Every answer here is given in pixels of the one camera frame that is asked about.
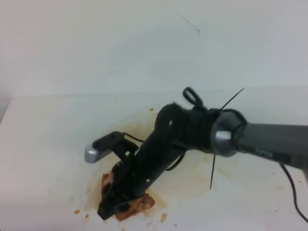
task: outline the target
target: red food item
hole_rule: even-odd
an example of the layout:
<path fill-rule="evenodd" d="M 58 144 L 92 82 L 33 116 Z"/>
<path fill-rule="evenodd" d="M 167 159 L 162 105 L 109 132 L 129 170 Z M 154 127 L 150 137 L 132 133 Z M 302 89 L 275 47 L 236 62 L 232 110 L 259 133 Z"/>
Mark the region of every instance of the red food item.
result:
<path fill-rule="evenodd" d="M 103 174 L 102 178 L 102 190 L 104 187 L 113 182 L 112 172 Z M 126 220 L 127 218 L 136 215 L 144 210 L 147 210 L 155 205 L 155 200 L 148 194 L 145 193 L 143 197 L 130 202 L 130 208 L 123 212 L 115 215 L 118 221 Z"/>

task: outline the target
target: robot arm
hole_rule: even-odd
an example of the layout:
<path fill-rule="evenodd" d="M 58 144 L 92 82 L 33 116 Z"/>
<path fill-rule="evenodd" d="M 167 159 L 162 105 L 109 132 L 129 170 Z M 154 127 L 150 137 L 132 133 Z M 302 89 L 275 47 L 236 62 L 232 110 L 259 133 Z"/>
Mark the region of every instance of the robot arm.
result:
<path fill-rule="evenodd" d="M 308 169 L 308 126 L 252 124 L 235 110 L 208 110 L 191 88 L 186 88 L 183 95 L 194 105 L 193 109 L 186 110 L 175 103 L 164 106 L 153 132 L 137 153 L 138 147 L 120 132 L 100 138 L 86 148 L 88 163 L 111 152 L 121 159 L 112 170 L 114 182 L 102 192 L 104 199 L 98 210 L 102 219 L 126 211 L 130 201 L 143 196 L 174 161 L 178 159 L 177 165 L 182 160 L 187 150 L 225 157 L 245 152 Z"/>

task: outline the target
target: black cable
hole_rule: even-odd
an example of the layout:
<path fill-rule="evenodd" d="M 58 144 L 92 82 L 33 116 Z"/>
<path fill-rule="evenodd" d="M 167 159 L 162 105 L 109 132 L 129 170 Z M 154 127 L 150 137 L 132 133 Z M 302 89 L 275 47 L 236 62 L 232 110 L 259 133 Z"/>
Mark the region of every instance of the black cable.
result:
<path fill-rule="evenodd" d="M 298 205 L 297 205 L 297 196 L 296 196 L 296 189 L 295 189 L 295 185 L 294 185 L 294 182 L 291 178 L 291 175 L 290 173 L 288 172 L 288 170 L 285 168 L 284 165 L 280 164 L 281 168 L 284 170 L 284 172 L 286 173 L 290 183 L 291 183 L 291 187 L 292 187 L 292 191 L 293 191 L 293 200 L 294 200 L 294 206 L 295 206 L 295 209 L 296 211 L 298 212 L 298 214 L 302 217 L 302 219 L 305 220 L 305 222 L 308 223 L 308 219 L 304 216 L 304 214 L 302 214 L 302 212 L 299 210 L 298 208 Z"/>
<path fill-rule="evenodd" d="M 221 110 L 224 109 L 225 106 L 227 106 L 227 105 L 228 105 L 239 93 L 241 93 L 241 91 L 244 90 L 244 89 L 245 89 L 245 88 L 241 89 L 241 90 L 240 90 L 238 93 L 236 93 L 231 99 L 229 99 L 229 101 L 226 102 L 225 105 L 223 105 L 223 107 L 221 108 Z"/>
<path fill-rule="evenodd" d="M 175 169 L 175 167 L 178 166 L 179 163 L 182 161 L 184 156 L 185 156 L 185 154 L 180 155 L 179 158 L 177 159 L 177 161 L 174 163 L 174 165 L 172 165 L 171 167 L 167 168 L 166 171 L 171 171 L 171 170 Z"/>
<path fill-rule="evenodd" d="M 213 174 L 214 174 L 214 166 L 215 166 L 215 158 L 216 158 L 216 155 L 214 155 L 214 159 L 213 159 L 213 166 L 212 166 L 212 175 L 211 175 L 210 190 L 211 190 L 211 188 L 212 188 L 212 181 L 213 181 Z"/>
<path fill-rule="evenodd" d="M 138 142 L 141 142 L 141 143 L 144 142 L 143 140 L 140 140 L 140 139 L 138 139 L 138 138 L 136 138 L 136 137 L 134 137 L 134 136 L 132 136 L 132 135 L 126 133 L 126 132 L 124 132 L 124 135 L 126 135 L 126 136 L 128 136 L 128 137 L 131 137 L 132 139 L 134 139 L 134 140 L 136 140 L 136 141 L 138 141 Z"/>

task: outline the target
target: white wall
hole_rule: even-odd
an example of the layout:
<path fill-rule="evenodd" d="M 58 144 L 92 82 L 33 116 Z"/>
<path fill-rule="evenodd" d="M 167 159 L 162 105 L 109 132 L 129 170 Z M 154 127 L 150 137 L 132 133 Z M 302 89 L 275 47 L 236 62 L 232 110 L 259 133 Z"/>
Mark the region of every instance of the white wall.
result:
<path fill-rule="evenodd" d="M 2 0 L 0 92 L 307 84 L 306 1 L 167 1 Z"/>

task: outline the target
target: white countertop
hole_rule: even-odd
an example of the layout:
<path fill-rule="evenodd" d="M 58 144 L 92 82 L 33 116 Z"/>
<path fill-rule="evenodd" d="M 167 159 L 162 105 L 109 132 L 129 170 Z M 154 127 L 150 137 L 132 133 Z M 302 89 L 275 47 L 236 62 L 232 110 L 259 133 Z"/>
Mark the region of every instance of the white countertop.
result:
<path fill-rule="evenodd" d="M 207 106 L 221 107 L 237 91 L 199 93 Z M 262 117 L 265 114 L 258 107 L 266 104 L 270 108 L 279 95 L 273 91 L 264 94 L 272 97 L 265 100 L 256 90 L 244 90 L 230 106 L 247 108 L 245 102 L 254 99 L 249 111 L 254 115 L 259 111 Z M 159 109 L 174 100 L 190 107 L 180 92 L 12 100 L 0 124 L 0 230 L 307 230 L 278 164 L 249 154 L 217 157 L 209 190 L 213 156 L 197 151 L 188 152 L 176 169 L 165 172 L 150 187 L 156 200 L 150 211 L 123 222 L 115 218 L 103 221 L 96 214 L 100 181 L 118 158 L 110 154 L 96 164 L 87 164 L 85 146 L 113 130 L 144 139 L 152 131 Z M 288 169 L 299 207 L 307 216 L 304 176 L 300 170 Z M 167 218 L 161 222 L 163 213 Z"/>

